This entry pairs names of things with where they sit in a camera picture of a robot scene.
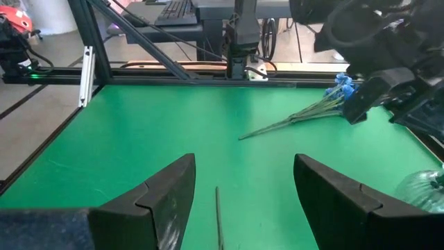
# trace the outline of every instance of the green table surface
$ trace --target green table surface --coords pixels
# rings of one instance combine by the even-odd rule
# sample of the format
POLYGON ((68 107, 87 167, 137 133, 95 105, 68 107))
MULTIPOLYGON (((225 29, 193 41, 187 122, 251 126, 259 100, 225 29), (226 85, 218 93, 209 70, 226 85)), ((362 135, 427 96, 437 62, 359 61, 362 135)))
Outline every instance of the green table surface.
POLYGON ((439 161, 381 108, 351 126, 340 117, 244 141, 247 132, 318 101, 322 90, 105 87, 0 197, 2 208, 99 206, 185 153, 196 191, 182 249, 216 249, 220 187, 227 250, 316 249, 293 180, 296 153, 392 194, 439 161))

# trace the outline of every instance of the keyboard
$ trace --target keyboard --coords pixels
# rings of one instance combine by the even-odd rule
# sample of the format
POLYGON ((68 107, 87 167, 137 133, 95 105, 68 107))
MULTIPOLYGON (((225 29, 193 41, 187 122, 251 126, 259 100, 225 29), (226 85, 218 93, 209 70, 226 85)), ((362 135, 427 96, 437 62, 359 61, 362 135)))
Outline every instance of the keyboard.
POLYGON ((154 23, 156 26, 190 24, 197 24, 196 13, 191 0, 173 0, 168 2, 154 23))

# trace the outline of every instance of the floor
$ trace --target floor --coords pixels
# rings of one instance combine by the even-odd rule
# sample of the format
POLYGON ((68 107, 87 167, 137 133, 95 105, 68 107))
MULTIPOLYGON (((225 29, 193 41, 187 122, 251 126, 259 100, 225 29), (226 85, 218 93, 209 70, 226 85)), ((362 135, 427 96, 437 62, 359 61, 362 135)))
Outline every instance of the floor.
MULTIPOLYGON (((313 28, 319 31, 321 26, 313 28)), ((297 26, 297 29, 299 36, 294 28, 278 35, 273 61, 300 63, 302 58, 304 63, 337 62, 333 57, 334 51, 313 52, 314 34, 308 28, 297 26)), ((78 32, 44 37, 42 41, 31 40, 31 44, 36 52, 49 58, 56 67, 72 64, 83 52, 78 32)), ((186 44, 171 42, 158 46, 174 60, 188 60, 187 56, 196 59, 195 49, 186 44)), ((138 45, 126 44, 124 36, 108 40, 105 48, 110 61, 153 59, 138 45)), ((0 83, 0 113, 38 87, 0 83)), ((78 86, 48 85, 9 115, 0 118, 0 180, 7 178, 74 111, 77 98, 78 86)))

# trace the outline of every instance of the bouquet of flowers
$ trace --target bouquet of flowers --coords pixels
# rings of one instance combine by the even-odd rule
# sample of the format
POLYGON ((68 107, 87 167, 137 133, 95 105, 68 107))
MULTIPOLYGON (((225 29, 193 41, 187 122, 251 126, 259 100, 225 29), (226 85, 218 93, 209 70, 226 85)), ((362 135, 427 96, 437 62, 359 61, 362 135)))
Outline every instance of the bouquet of flowers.
POLYGON ((243 135, 239 137, 239 140, 260 135, 273 129, 282 128, 283 126, 295 124, 296 122, 342 115, 344 101, 348 100, 352 96, 353 92, 357 89, 357 85, 354 84, 353 80, 344 73, 336 75, 335 82, 336 86, 326 89, 324 97, 320 101, 290 115, 281 122, 271 124, 265 128, 261 128, 252 133, 243 135))

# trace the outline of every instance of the desk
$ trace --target desk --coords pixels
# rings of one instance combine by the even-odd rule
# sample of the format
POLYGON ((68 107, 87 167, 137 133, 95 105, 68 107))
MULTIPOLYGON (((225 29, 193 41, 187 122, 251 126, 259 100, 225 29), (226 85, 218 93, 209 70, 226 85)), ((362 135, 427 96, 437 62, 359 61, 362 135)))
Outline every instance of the desk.
MULTIPOLYGON (((222 55, 222 35, 223 20, 231 17, 234 10, 234 0, 193 0, 194 7, 199 25, 195 26, 171 26, 162 27, 166 32, 176 35, 186 41, 196 41, 197 46, 207 51, 213 51, 217 55, 222 55)), ((128 10, 137 15, 141 15, 154 23, 157 16, 163 10, 164 6, 145 5, 144 2, 130 3, 128 10)), ((257 2, 258 19, 264 18, 290 18, 290 7, 288 0, 259 0, 257 2)), ((152 39, 153 42, 171 42, 171 38, 160 35, 151 28, 138 28, 140 32, 152 39)), ((127 37, 130 44, 135 41, 131 37, 127 37)), ((197 51, 198 60, 218 61, 218 58, 208 55, 201 51, 197 51)))
POLYGON ((217 248, 214 187, 226 249, 316 249, 293 180, 305 153, 377 190, 439 162, 382 108, 351 126, 318 119, 238 136, 318 101, 322 90, 107 86, 0 197, 2 208, 99 206, 196 154, 196 191, 182 249, 217 248))

